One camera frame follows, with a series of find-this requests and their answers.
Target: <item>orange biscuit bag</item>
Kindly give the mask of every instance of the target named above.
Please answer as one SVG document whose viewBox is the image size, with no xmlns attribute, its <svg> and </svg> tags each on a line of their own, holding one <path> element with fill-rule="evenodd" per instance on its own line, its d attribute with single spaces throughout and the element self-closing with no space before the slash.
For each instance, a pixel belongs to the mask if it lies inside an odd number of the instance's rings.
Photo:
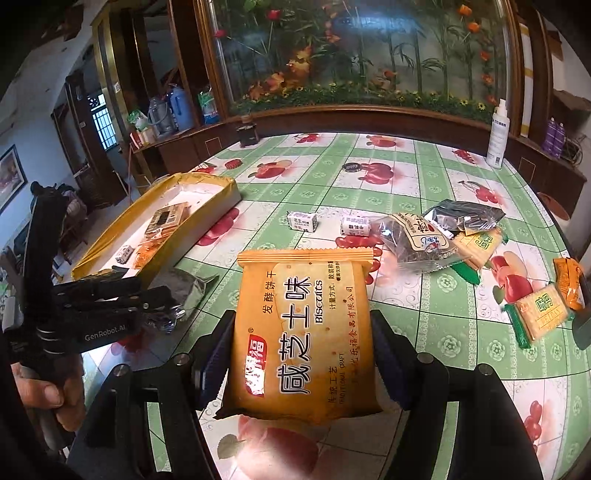
<svg viewBox="0 0 591 480">
<path fill-rule="evenodd" d="M 566 304 L 573 310 L 582 310 L 579 302 L 579 277 L 583 269 L 574 258 L 555 258 L 556 283 Z"/>
<path fill-rule="evenodd" d="M 261 250 L 243 268 L 216 418 L 325 423 L 381 411 L 365 277 L 371 248 Z"/>
</svg>

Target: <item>window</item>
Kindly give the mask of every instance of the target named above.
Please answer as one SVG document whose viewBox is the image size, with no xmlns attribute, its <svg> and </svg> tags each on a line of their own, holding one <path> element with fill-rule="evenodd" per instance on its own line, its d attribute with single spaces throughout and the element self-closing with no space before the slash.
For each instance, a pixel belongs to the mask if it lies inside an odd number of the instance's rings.
<svg viewBox="0 0 591 480">
<path fill-rule="evenodd" d="M 98 97 L 89 98 L 89 101 L 96 131 L 99 133 L 103 148 L 107 150 L 113 145 L 116 145 L 117 140 L 115 138 L 113 123 L 111 122 L 111 117 L 109 116 L 109 111 L 107 110 L 107 105 L 105 103 L 105 95 L 101 93 Z"/>
</svg>

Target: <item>glass display case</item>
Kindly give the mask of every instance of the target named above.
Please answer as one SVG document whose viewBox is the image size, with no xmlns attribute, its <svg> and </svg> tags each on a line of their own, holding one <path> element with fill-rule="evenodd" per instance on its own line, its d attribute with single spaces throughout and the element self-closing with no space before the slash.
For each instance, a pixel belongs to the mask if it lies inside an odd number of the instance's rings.
<svg viewBox="0 0 591 480">
<path fill-rule="evenodd" d="M 507 96 L 505 16 L 464 2 L 209 0 L 230 113 L 369 104 L 490 122 Z"/>
</svg>

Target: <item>white spray bottle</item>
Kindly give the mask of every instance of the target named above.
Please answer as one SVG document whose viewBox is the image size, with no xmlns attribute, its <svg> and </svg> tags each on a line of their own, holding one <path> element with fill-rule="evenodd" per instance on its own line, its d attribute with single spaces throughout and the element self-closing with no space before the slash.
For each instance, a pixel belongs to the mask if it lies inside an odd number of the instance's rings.
<svg viewBox="0 0 591 480">
<path fill-rule="evenodd" d="M 509 118 L 507 117 L 507 107 L 505 100 L 499 100 L 499 106 L 495 108 L 492 115 L 491 138 L 488 142 L 488 153 L 486 154 L 486 163 L 493 168 L 503 166 L 503 156 L 507 138 L 509 137 Z"/>
</svg>

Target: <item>blue water jug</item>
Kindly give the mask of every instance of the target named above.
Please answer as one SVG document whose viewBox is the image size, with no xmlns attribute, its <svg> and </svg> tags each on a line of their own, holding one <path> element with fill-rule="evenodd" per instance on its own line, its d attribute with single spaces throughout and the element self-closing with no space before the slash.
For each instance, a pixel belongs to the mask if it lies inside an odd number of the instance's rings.
<svg viewBox="0 0 591 480">
<path fill-rule="evenodd" d="M 195 126 L 195 120 L 189 107 L 187 93 L 181 87 L 174 87 L 170 94 L 170 106 L 173 109 L 174 117 L 177 119 L 179 130 L 186 130 Z"/>
</svg>

